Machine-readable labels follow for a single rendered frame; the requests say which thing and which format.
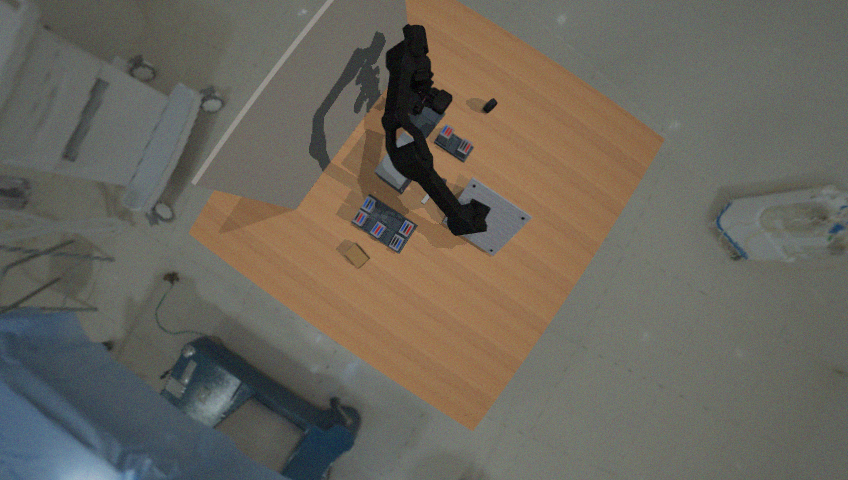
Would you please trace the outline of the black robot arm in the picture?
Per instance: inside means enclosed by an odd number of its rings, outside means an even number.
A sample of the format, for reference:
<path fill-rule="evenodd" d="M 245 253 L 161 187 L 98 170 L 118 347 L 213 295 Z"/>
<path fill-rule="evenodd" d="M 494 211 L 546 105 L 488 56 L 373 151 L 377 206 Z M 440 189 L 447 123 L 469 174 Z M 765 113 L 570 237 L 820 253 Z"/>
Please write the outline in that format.
<path fill-rule="evenodd" d="M 453 235 L 486 232 L 485 219 L 491 207 L 475 199 L 460 204 L 434 169 L 424 134 L 410 121 L 408 113 L 416 116 L 424 108 L 424 95 L 410 88 L 410 80 L 417 85 L 427 83 L 431 78 L 431 60 L 426 56 L 429 49 L 425 28 L 408 23 L 402 29 L 405 40 L 386 53 L 389 82 L 381 118 L 386 132 L 385 149 L 393 167 L 404 177 L 418 182 L 447 216 L 447 226 Z M 414 141 L 397 148 L 396 130 L 401 127 Z"/>

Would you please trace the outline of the beige flat panel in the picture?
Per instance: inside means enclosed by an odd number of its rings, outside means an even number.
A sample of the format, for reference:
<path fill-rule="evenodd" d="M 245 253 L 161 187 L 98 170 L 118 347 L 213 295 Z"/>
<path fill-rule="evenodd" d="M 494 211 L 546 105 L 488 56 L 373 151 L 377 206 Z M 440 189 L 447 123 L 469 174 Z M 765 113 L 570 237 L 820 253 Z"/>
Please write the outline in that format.
<path fill-rule="evenodd" d="M 405 0 L 327 0 L 191 183 L 296 210 L 388 87 Z"/>

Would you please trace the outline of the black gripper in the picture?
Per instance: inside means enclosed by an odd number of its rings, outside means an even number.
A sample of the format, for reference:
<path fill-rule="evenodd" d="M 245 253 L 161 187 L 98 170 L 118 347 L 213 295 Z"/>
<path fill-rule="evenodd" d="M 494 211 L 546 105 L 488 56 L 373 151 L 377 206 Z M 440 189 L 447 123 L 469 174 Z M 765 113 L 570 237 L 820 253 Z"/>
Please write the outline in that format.
<path fill-rule="evenodd" d="M 431 86 L 434 84 L 434 81 L 431 79 L 433 76 L 434 73 L 431 72 L 430 80 L 423 85 L 417 85 L 410 80 L 410 88 L 413 90 L 420 90 L 426 98 L 422 104 L 441 115 L 445 113 L 448 105 L 451 103 L 452 95 L 443 89 L 440 91 L 436 87 L 432 88 Z"/>

